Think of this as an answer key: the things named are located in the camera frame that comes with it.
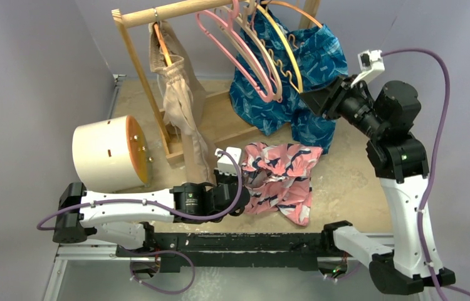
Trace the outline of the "pink floral shorts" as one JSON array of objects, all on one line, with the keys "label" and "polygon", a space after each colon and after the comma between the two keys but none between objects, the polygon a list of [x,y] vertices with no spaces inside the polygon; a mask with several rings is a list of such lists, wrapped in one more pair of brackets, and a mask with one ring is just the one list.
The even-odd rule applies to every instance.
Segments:
[{"label": "pink floral shorts", "polygon": [[313,200],[311,171],[322,154],[321,147],[303,144],[248,144],[241,163],[250,193],[244,212],[277,211],[298,226],[308,226]]}]

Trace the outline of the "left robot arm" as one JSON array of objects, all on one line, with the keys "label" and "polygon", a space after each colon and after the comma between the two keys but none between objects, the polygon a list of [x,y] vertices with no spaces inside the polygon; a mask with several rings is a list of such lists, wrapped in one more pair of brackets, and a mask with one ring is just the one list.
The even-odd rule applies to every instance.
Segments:
[{"label": "left robot arm", "polygon": [[110,194],[88,190],[82,182],[68,185],[52,215],[53,242],[82,243],[88,239],[114,243],[140,256],[151,255],[156,239],[149,224],[219,223],[239,216],[251,194],[242,177],[215,173],[217,184],[186,182],[147,193]]}]

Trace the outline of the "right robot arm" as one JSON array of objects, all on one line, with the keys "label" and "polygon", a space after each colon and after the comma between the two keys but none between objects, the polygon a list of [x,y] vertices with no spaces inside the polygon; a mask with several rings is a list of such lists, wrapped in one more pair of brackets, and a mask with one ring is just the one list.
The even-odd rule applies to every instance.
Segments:
[{"label": "right robot arm", "polygon": [[411,132],[421,109],[417,90],[408,83],[387,82],[372,97],[364,81],[338,77],[320,90],[300,95],[315,114],[328,120],[345,119],[368,141],[367,157],[389,205],[394,244],[391,247],[339,221],[323,228],[321,247],[329,255],[343,251],[367,267],[384,294],[412,295],[426,287],[456,282],[434,241],[426,195],[429,162],[426,149]]}]

